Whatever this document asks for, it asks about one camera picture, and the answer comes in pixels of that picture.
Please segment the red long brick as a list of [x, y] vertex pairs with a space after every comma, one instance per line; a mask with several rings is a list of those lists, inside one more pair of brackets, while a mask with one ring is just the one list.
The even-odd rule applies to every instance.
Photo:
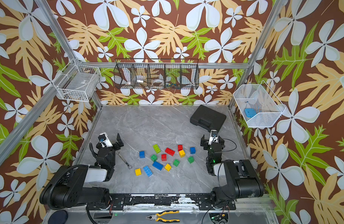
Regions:
[[170, 155], [170, 156], [174, 156], [175, 151], [167, 147], [165, 150], [165, 153]]

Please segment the lime green long brick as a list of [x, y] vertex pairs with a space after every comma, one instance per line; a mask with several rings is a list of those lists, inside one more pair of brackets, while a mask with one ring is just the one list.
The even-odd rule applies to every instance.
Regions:
[[160, 149], [160, 147], [158, 146], [158, 144], [154, 144], [154, 145], [153, 145], [153, 149], [154, 149], [154, 151], [155, 151], [156, 154], [158, 154], [158, 153], [161, 152], [161, 149]]

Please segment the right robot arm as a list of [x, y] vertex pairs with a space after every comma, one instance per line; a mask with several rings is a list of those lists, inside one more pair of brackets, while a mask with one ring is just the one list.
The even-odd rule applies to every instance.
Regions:
[[258, 178], [250, 160], [222, 160], [225, 140], [211, 135], [207, 140], [201, 138], [201, 147], [207, 151], [207, 172], [212, 175], [226, 178], [226, 184], [214, 187], [211, 191], [212, 204], [231, 202], [239, 198], [262, 197], [264, 187]]

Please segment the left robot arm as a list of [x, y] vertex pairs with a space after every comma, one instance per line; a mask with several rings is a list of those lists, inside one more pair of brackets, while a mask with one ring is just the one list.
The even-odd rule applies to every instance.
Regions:
[[107, 188], [85, 187], [86, 183], [107, 182], [113, 176], [116, 165], [116, 151], [124, 146], [117, 135], [117, 141], [111, 143], [106, 133], [98, 136], [98, 144], [94, 151], [92, 143], [89, 148], [95, 159], [95, 164], [62, 166], [45, 186], [39, 197], [41, 204], [51, 210], [60, 210], [82, 205], [106, 209], [110, 206], [110, 193]]

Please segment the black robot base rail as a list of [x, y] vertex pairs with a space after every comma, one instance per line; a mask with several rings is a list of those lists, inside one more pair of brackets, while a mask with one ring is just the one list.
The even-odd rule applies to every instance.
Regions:
[[193, 210], [216, 211], [235, 210], [232, 199], [218, 201], [210, 193], [191, 194], [110, 194], [107, 203], [90, 203], [92, 210], [134, 211], [134, 210]]

